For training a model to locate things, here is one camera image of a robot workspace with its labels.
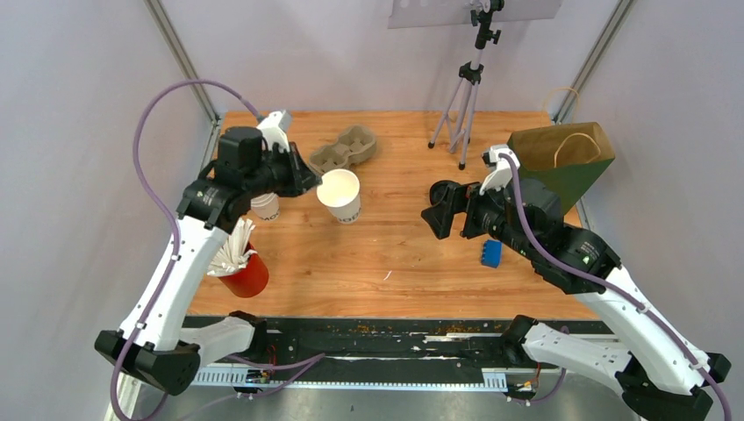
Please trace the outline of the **white paper coffee cup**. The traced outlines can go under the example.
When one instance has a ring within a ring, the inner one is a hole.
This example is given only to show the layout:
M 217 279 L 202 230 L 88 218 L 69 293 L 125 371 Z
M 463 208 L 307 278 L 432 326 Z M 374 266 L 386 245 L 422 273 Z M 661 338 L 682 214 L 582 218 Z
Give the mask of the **white paper coffee cup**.
M 361 184 L 350 170 L 338 168 L 323 174 L 316 189 L 318 200 L 341 224 L 354 223 L 361 213 Z

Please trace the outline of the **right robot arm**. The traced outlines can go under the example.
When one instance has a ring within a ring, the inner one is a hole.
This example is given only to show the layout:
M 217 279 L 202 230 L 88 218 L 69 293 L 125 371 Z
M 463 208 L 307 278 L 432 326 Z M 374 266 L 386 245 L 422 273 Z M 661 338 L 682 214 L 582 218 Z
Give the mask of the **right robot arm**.
M 546 282 L 591 308 L 618 337 L 614 348 L 516 316 L 502 336 L 501 354 L 513 366 L 529 360 L 564 367 L 599 382 L 646 420 L 703 420 L 730 361 L 684 339 L 639 291 L 619 256 L 598 236 L 567 224 L 561 200 L 542 182 L 523 179 L 504 189 L 442 180 L 421 213 L 438 239 L 454 216 L 461 236 L 488 235 L 528 259 Z

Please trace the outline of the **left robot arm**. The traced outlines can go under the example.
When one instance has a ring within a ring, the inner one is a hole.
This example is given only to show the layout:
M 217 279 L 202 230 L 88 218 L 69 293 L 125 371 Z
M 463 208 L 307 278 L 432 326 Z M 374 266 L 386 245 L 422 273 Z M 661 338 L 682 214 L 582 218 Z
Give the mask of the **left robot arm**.
M 202 328 L 182 323 L 209 264 L 252 199 L 301 196 L 320 183 L 283 128 L 267 121 L 229 128 L 219 139 L 217 159 L 183 191 L 170 217 L 177 233 L 145 292 L 118 329 L 98 333 L 96 351 L 171 396 L 187 389 L 201 367 L 231 354 L 262 360 L 266 325 L 252 315 L 236 310 Z

